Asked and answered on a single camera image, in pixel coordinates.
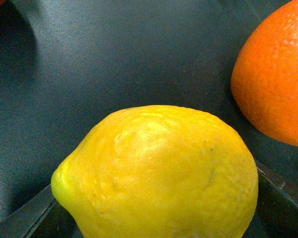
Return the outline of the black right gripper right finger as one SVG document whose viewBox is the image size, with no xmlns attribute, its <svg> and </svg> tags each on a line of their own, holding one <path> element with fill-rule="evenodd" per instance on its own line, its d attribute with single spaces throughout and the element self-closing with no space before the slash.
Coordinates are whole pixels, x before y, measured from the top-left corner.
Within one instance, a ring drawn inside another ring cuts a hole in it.
<svg viewBox="0 0 298 238">
<path fill-rule="evenodd" d="M 245 238 L 298 238 L 298 186 L 256 161 L 259 196 Z"/>
</svg>

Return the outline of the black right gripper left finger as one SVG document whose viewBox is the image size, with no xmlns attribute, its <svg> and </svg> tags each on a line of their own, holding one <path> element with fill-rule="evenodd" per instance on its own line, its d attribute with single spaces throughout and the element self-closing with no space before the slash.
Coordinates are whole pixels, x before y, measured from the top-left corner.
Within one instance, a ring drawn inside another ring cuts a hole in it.
<svg viewBox="0 0 298 238">
<path fill-rule="evenodd" d="M 65 230 L 65 211 L 48 185 L 0 222 L 0 238 L 50 238 Z"/>
</svg>

